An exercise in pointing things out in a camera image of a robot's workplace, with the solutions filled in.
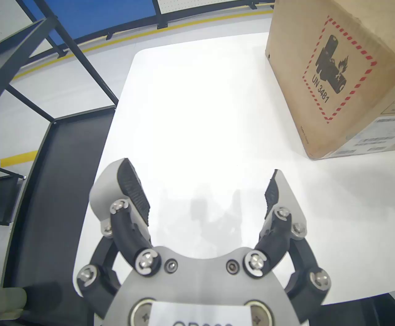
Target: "flame symbol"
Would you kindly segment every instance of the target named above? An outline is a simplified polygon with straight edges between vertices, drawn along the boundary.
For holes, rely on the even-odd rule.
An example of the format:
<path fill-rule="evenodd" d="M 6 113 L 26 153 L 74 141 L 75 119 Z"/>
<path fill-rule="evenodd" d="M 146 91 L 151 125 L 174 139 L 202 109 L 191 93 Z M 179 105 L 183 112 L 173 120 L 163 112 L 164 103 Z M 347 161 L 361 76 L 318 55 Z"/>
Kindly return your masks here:
<path fill-rule="evenodd" d="M 347 58 L 345 58 L 344 60 L 341 60 L 341 61 L 339 62 L 339 65 L 338 65 L 339 71 L 340 71 L 340 70 L 341 70 L 342 72 L 345 72 L 345 71 L 346 71 L 346 69 L 347 69 L 347 62 L 348 62 L 348 56 L 347 56 Z"/>

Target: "barcode label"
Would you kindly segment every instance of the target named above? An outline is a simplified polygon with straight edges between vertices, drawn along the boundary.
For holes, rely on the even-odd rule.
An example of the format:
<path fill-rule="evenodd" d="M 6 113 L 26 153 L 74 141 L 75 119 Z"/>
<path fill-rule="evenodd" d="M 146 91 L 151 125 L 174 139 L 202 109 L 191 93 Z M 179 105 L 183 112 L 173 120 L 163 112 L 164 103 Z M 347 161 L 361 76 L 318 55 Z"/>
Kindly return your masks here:
<path fill-rule="evenodd" d="M 395 119 L 380 119 L 377 120 L 376 122 L 391 122 L 391 121 L 395 121 Z"/>
<path fill-rule="evenodd" d="M 377 138 L 366 138 L 366 139 L 362 139 L 359 142 L 365 142 L 365 141 L 376 141 L 376 140 L 388 140 L 388 139 L 394 139 L 395 136 L 392 137 L 377 137 Z"/>
<path fill-rule="evenodd" d="M 386 148 L 387 148 L 386 146 L 384 146 L 384 147 L 372 147 L 372 148 L 368 149 L 368 152 L 370 152 L 370 151 L 381 151 L 382 149 L 386 149 Z"/>
<path fill-rule="evenodd" d="M 356 149 L 352 149 L 350 151 L 340 151 L 340 152 L 336 152 L 336 155 L 343 155 L 343 154 L 351 154 L 354 153 L 356 151 Z"/>
<path fill-rule="evenodd" d="M 385 141 L 374 141 L 373 143 L 358 143 L 355 144 L 354 146 L 365 146 L 365 145 L 374 145 L 374 144 L 383 144 Z"/>
<path fill-rule="evenodd" d="M 327 154 L 326 157 L 367 153 L 380 155 L 379 152 L 395 149 L 395 115 L 377 117 L 358 134 L 347 138 L 348 141 L 342 147 Z"/>

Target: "textured grip pad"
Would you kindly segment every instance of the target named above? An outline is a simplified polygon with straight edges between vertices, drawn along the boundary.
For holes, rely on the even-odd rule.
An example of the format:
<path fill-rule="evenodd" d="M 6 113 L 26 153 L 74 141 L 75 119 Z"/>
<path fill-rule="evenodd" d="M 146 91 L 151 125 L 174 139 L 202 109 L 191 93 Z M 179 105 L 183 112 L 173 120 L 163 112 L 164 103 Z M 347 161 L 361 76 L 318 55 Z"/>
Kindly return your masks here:
<path fill-rule="evenodd" d="M 130 198 L 145 224 L 148 225 L 150 205 L 136 170 L 128 158 L 125 158 L 119 166 L 117 179 L 122 193 Z"/>
<path fill-rule="evenodd" d="M 266 203 L 267 203 L 267 212 L 265 219 L 273 206 L 278 203 L 278 187 L 276 183 L 276 174 L 277 174 L 277 169 L 274 170 L 273 176 L 270 179 L 269 185 L 267 186 L 266 192 L 265 192 L 265 198 L 266 198 Z"/>

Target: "red and white striped border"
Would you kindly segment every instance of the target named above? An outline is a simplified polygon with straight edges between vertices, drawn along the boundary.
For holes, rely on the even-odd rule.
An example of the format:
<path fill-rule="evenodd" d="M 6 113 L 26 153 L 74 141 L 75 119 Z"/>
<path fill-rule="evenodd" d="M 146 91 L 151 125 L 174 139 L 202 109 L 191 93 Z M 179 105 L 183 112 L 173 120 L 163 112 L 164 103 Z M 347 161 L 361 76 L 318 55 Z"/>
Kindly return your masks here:
<path fill-rule="evenodd" d="M 361 54 L 362 54 L 363 56 L 365 56 L 366 60 L 369 60 L 369 61 L 370 61 L 370 66 L 371 66 L 371 67 L 374 67 L 375 65 L 377 65 L 377 61 L 374 61 L 374 60 L 373 60 L 373 57 L 372 57 L 371 55 L 367 55 L 367 51 L 363 50 L 363 49 L 362 49 L 362 46 L 359 45 L 359 44 L 357 43 L 357 41 L 353 39 L 352 36 L 348 35 L 348 33 L 347 33 L 346 31 L 344 31 L 343 28 L 340 28 L 340 25 L 337 24 L 336 21 L 333 20 L 333 18 L 330 18 L 329 15 L 328 15 L 327 18 L 328 18 L 328 19 L 327 19 L 327 21 L 325 22 L 324 26 L 327 25 L 329 22 L 332 22 L 332 25 L 336 25 L 335 27 L 339 30 L 339 32 L 342 33 L 343 36 L 345 36 L 345 37 L 347 38 L 348 41 L 351 41 L 351 44 L 352 44 L 352 45 L 355 45 L 355 48 L 356 48 L 357 50 L 361 50 L 361 51 L 360 51 Z M 321 42 L 320 40 L 322 39 L 322 35 L 323 35 L 323 32 L 324 32 L 324 31 L 325 31 L 325 27 L 324 27 L 323 30 L 321 31 L 321 35 L 320 35 L 320 37 L 318 38 L 318 42 L 317 42 L 317 44 L 316 44 L 316 48 L 314 49 L 313 54 L 312 54 L 312 56 L 310 57 L 310 61 L 308 62 L 308 65 L 307 65 L 307 67 L 306 67 L 306 71 L 303 73 L 302 79 L 303 79 L 303 81 L 306 83 L 307 89 L 310 91 L 311 96 L 314 98 L 314 101 L 317 102 L 316 104 L 317 104 L 318 108 L 320 109 L 321 114 L 324 116 L 325 120 L 329 120 L 329 121 L 330 121 L 330 120 L 333 120 L 333 117 L 337 115 L 337 112 L 339 112 L 339 111 L 346 105 L 347 101 L 351 98 L 351 96 L 352 96 L 353 94 L 355 94 L 356 89 L 358 89 L 358 88 L 361 86 L 361 83 L 366 79 L 366 75 L 370 74 L 370 73 L 372 72 L 372 69 L 368 69 L 368 70 L 365 71 L 364 76 L 359 80 L 360 83 L 358 83 L 358 84 L 356 84 L 356 85 L 354 86 L 354 90 L 352 90 L 352 91 L 350 92 L 350 94 L 344 99 L 344 101 L 343 101 L 343 102 L 340 104 L 340 106 L 336 109 L 337 112 L 332 113 L 332 116 L 331 116 L 331 117 L 327 117 L 326 114 L 325 114 L 325 112 L 324 112 L 324 110 L 323 110 L 322 107 L 321 107 L 321 104 L 318 103 L 318 100 L 315 98 L 316 96 L 313 94 L 313 91 L 311 90 L 311 87 L 308 85 L 308 82 L 307 82 L 307 80 L 306 80 L 306 78 L 305 78 L 305 75 L 306 75 L 306 73 L 307 73 L 307 70 L 308 70 L 308 68 L 310 67 L 310 63 L 312 62 L 312 59 L 314 58 L 314 55 L 316 54 L 317 47 L 318 47 L 318 45 L 319 45 L 320 42 Z"/>

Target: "white label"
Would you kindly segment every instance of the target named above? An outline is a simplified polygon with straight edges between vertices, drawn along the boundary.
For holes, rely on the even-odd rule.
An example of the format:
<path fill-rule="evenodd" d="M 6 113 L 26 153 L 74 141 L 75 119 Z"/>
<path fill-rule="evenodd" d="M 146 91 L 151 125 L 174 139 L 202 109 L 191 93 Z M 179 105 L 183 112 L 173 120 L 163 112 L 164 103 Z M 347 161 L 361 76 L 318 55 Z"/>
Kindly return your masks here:
<path fill-rule="evenodd" d="M 149 326 L 246 326 L 251 325 L 246 306 L 192 305 L 154 302 Z"/>
<path fill-rule="evenodd" d="M 375 119 L 329 157 L 382 152 L 395 144 L 395 115 Z"/>

